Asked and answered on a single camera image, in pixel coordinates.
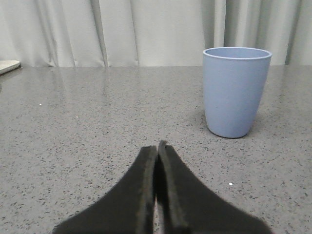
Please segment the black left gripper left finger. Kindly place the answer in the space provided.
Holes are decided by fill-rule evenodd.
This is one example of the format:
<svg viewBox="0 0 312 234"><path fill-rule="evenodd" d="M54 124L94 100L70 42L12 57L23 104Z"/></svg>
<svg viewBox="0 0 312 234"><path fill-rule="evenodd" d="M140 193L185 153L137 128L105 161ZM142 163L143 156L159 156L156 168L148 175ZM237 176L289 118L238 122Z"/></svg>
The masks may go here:
<svg viewBox="0 0 312 234"><path fill-rule="evenodd" d="M142 147L122 179L100 200L60 223L55 234L151 234L156 147Z"/></svg>

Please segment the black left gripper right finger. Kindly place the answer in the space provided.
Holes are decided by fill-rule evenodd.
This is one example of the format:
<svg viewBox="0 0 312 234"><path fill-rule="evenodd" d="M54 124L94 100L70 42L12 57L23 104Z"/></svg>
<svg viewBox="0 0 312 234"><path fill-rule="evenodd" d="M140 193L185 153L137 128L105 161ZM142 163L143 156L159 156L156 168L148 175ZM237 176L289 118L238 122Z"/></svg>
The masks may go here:
<svg viewBox="0 0 312 234"><path fill-rule="evenodd" d="M156 163L156 196L167 234L269 234L260 219L206 187L162 140Z"/></svg>

